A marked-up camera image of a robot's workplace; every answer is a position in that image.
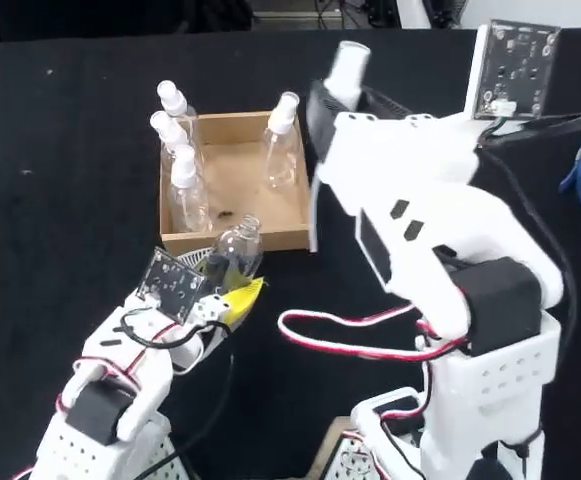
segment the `clear plastic bottle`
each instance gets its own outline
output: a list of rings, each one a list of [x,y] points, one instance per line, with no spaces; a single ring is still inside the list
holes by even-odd
[[[190,145],[190,138],[183,127],[163,110],[152,114],[150,126],[155,129],[163,142],[165,155],[162,156],[162,169],[165,175],[170,175],[172,163],[174,162],[174,150],[180,145]],[[197,167],[197,175],[203,178],[203,160],[196,150],[194,161]]]
[[[201,138],[199,136],[199,116],[186,97],[177,89],[174,82],[164,80],[157,85],[157,95],[161,99],[163,110],[181,125],[190,139],[190,144],[197,152],[197,156],[203,163],[201,152]]]
[[[178,145],[170,177],[170,212],[176,233],[212,230],[208,194],[197,175],[194,148]]]
[[[270,188],[293,185],[296,180],[299,136],[294,119],[299,105],[296,93],[285,92],[270,114],[261,138],[264,180]]]
[[[251,281],[261,264],[261,223],[254,215],[244,215],[241,223],[226,230],[217,239],[213,253],[230,260],[226,280],[229,285],[226,290],[236,287],[235,277]]]

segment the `black fabric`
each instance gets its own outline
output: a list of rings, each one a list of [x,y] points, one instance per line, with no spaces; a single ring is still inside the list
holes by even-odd
[[[157,142],[148,126],[157,82],[176,81],[202,113],[271,108],[280,92],[305,94],[327,73],[343,35],[372,48],[369,86],[417,112],[462,109],[474,42],[466,31],[0,45],[0,479],[34,461],[72,360],[139,282],[159,241]],[[548,113],[581,112],[581,31],[565,31],[560,48]],[[503,155],[570,254],[581,302],[581,205],[574,194],[557,193],[580,143],[581,134],[532,140]],[[498,172],[480,170],[476,181],[517,206]],[[278,334],[276,317],[286,308],[355,316],[398,301],[381,293],[353,240],[352,221],[327,188],[319,219],[319,254],[264,259],[269,285],[235,334],[230,404],[190,453],[204,479],[303,475],[334,416],[389,389],[421,387],[413,365],[305,351]],[[410,348],[412,320],[368,332],[308,328]],[[163,411],[178,443],[210,414],[227,363],[220,349],[175,381]],[[581,321],[544,403],[544,478],[573,478],[581,471]]]

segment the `open cardboard box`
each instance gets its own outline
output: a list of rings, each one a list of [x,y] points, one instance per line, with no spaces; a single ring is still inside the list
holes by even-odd
[[[199,133],[205,158],[204,178],[213,230],[173,233],[168,172],[161,171],[161,239],[173,255],[211,246],[217,236],[239,223],[245,213],[261,221],[264,250],[308,248],[310,190],[303,143],[297,159],[295,185],[274,191],[263,182],[259,141],[270,112],[200,115]],[[301,139],[297,119],[295,128]]]

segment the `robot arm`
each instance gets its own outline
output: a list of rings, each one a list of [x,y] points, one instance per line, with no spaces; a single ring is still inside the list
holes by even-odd
[[[164,252],[155,254],[166,257]],[[31,480],[132,480],[174,451],[168,419],[157,409],[173,377],[202,361],[210,353],[206,345],[218,343],[222,332],[211,331],[212,322],[222,322],[230,306],[217,295],[191,296],[198,300],[180,323],[163,312],[173,305],[167,304],[168,292],[146,289],[146,283],[144,279],[86,340],[74,375],[58,396]],[[126,335],[122,318],[134,334],[153,342],[191,338],[175,348],[146,348]],[[177,458],[154,475],[150,478],[189,478]]]
[[[481,449],[497,441],[499,460],[514,480],[541,477],[542,387],[554,377],[561,332],[545,309],[561,300],[562,274],[503,201],[467,184],[493,118],[510,118],[516,129],[541,115],[557,34],[553,27],[494,21],[477,35],[463,112],[401,120],[342,112],[329,148],[320,145],[327,154],[315,171],[313,194],[321,182],[329,185],[356,219],[355,238],[383,289],[410,300],[441,339],[468,341],[466,351],[430,361],[429,370],[424,364],[423,393],[400,388],[354,408],[359,435],[392,480],[465,480]],[[309,130],[323,132],[325,109],[311,103]],[[465,271],[449,272],[438,247],[451,249]],[[485,309],[476,311],[474,292],[457,283],[466,272]],[[475,347],[475,332],[484,325],[490,339],[502,329],[517,335]],[[424,347],[418,338],[417,348]],[[412,415],[425,418],[415,446],[386,434],[382,413],[397,409],[397,418],[405,418],[409,413],[399,405],[412,397],[419,404]],[[524,445],[525,456],[511,445]]]
[[[470,312],[435,247],[471,263],[513,258],[538,279],[543,308],[563,292],[559,269],[509,207],[465,185],[476,170],[478,135],[474,126],[459,125],[429,115],[378,120],[341,113],[317,171],[356,218],[355,237],[384,290],[411,300],[446,339],[467,333]]]

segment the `bottle cap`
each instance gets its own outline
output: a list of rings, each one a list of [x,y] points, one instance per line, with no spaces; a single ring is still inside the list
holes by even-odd
[[[159,134],[159,138],[168,148],[188,144],[188,134],[179,123],[163,110],[150,117],[150,126]]]
[[[194,184],[196,175],[194,148],[190,145],[177,145],[174,149],[170,183],[177,188],[187,188]]]
[[[294,123],[298,105],[299,95],[294,92],[284,92],[279,99],[279,103],[270,114],[268,128],[277,135],[288,133]]]
[[[357,108],[370,53],[368,47],[357,42],[339,43],[330,75],[323,82],[330,94],[350,110]]]
[[[157,85],[157,95],[161,98],[161,105],[168,115],[179,117],[188,111],[186,97],[170,80],[164,80]]]

